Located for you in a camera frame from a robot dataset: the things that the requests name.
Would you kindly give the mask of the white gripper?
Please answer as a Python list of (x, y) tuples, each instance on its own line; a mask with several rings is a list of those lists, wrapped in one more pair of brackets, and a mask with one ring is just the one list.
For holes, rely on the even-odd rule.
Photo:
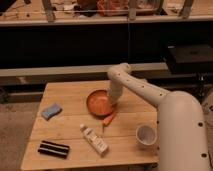
[(111, 101), (111, 105), (117, 105), (118, 99), (123, 94), (123, 86), (120, 83), (111, 81), (107, 90), (108, 97)]

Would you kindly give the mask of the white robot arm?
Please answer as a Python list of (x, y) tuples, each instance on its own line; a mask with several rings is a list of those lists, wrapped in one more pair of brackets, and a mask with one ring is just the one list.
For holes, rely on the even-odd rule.
[(111, 66), (107, 76), (113, 104), (126, 87), (156, 108), (159, 171), (211, 171), (204, 114), (194, 96), (135, 78), (128, 63)]

